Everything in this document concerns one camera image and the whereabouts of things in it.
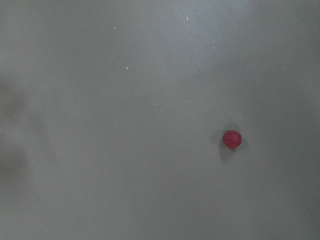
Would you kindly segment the red strawberry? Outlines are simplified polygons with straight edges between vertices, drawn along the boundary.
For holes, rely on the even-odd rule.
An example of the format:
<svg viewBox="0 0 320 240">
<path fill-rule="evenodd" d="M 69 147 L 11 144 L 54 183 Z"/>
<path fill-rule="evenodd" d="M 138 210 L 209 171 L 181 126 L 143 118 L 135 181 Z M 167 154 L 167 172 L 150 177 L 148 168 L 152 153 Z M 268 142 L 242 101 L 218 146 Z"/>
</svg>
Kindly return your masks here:
<svg viewBox="0 0 320 240">
<path fill-rule="evenodd" d="M 229 149 L 236 149 L 242 144 L 242 135 L 236 130 L 227 130 L 223 136 L 222 141 Z"/>
</svg>

